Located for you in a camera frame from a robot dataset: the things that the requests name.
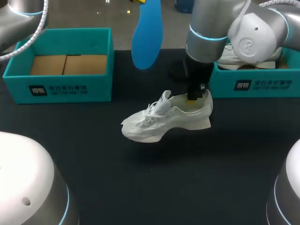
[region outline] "table surface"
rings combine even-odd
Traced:
[[[16,105],[0,80],[0,130],[51,154],[83,225],[265,225],[277,173],[300,137],[300,99],[215,99],[211,129],[173,129],[159,143],[127,140],[120,123],[164,90],[184,50],[162,50],[139,71],[115,52],[110,103]]]

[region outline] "cardboard box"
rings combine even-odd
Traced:
[[[220,70],[210,79],[214,98],[300,97],[300,52],[284,49],[278,69]]]
[[[10,60],[3,79],[18,104],[110,101],[113,61],[109,28],[52,29]]]

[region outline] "logo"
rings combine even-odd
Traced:
[[[238,80],[235,83],[234,91],[249,90],[252,80]]]
[[[31,85],[29,89],[33,96],[47,96],[46,89],[43,85]]]
[[[239,51],[247,57],[255,56],[257,54],[255,42],[248,37],[241,39],[239,42]]]

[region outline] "floor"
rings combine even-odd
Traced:
[[[174,2],[161,0],[165,32],[162,48],[183,48],[188,35],[191,15],[177,12]],[[131,49],[131,39],[138,19],[139,4],[129,0],[50,2],[49,28],[111,27],[116,50]]]

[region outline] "shoe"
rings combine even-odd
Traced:
[[[280,59],[281,54],[282,47],[278,48],[268,60],[254,66],[260,69],[276,69],[276,61]],[[222,57],[217,61],[217,64],[219,67],[229,70],[237,70],[244,65],[249,65],[249,63],[241,61],[235,55],[231,44],[225,46]]]
[[[142,143],[159,142],[172,128],[202,130],[210,128],[209,116],[213,103],[209,90],[193,104],[187,102],[187,94],[169,98],[166,90],[161,98],[122,122],[122,134],[130,140]]]

